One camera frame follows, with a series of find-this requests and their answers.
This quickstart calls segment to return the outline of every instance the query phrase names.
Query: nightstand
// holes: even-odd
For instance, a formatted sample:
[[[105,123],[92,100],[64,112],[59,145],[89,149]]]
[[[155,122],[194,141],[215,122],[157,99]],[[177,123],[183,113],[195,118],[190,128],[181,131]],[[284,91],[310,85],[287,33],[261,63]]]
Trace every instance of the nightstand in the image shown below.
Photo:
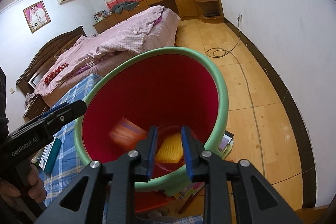
[[[48,111],[49,109],[50,107],[44,102],[43,97],[41,95],[37,95],[35,96],[24,117],[32,120],[38,115],[41,115],[42,113]]]

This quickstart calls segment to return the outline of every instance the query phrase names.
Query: wooden floor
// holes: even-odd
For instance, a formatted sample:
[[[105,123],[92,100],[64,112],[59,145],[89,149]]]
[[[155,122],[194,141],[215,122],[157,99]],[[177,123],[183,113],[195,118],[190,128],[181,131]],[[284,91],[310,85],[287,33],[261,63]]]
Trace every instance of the wooden floor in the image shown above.
[[[206,55],[206,51],[213,47],[230,50],[237,41],[238,37],[225,24],[186,20],[180,22],[176,44]],[[227,130],[235,135],[228,160],[250,160],[294,210],[302,208],[300,158],[282,102],[243,43],[240,42],[232,53],[241,63],[251,96],[242,69],[233,56],[211,58],[222,72],[228,88]],[[203,203],[204,192],[201,191],[184,214],[177,214],[183,204],[180,200],[169,205],[169,214],[178,217],[200,215],[203,214]]]

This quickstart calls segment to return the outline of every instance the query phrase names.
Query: picture frame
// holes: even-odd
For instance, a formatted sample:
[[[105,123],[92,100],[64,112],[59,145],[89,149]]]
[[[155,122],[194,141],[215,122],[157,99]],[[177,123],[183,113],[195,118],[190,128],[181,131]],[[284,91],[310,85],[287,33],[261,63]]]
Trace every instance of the picture frame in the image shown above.
[[[51,19],[42,0],[24,9],[23,13],[25,15],[31,33],[36,32],[44,25],[51,22]]]

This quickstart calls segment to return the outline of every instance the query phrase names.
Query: blue plaid fabric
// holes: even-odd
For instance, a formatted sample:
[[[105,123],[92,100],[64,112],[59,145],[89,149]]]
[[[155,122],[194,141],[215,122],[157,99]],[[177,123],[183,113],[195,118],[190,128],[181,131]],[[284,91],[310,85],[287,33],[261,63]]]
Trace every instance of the blue plaid fabric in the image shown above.
[[[53,107],[65,102],[73,103],[77,100],[83,100],[101,79],[102,77],[99,75],[89,75],[70,89]],[[71,182],[73,177],[84,168],[75,149],[73,137],[74,124],[75,121],[67,124],[62,127],[61,131],[55,134],[55,137],[62,141],[62,145],[51,174],[49,175],[40,170],[39,176],[44,181],[44,188],[47,191],[47,198],[44,201],[46,206],[49,206]]]

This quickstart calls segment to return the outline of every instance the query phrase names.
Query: trash bin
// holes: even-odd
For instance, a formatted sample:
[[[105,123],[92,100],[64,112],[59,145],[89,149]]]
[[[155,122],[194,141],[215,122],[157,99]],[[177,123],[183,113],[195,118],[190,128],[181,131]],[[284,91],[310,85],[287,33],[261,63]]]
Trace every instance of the trash bin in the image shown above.
[[[125,153],[108,133],[122,118],[148,130],[150,126],[187,125],[214,153],[228,116],[224,78],[206,56],[183,47],[165,47],[140,54],[105,76],[84,99],[86,114],[75,122],[75,147],[84,165],[102,163]],[[135,183],[138,192],[165,190],[174,195],[190,181],[185,165],[156,178]]]

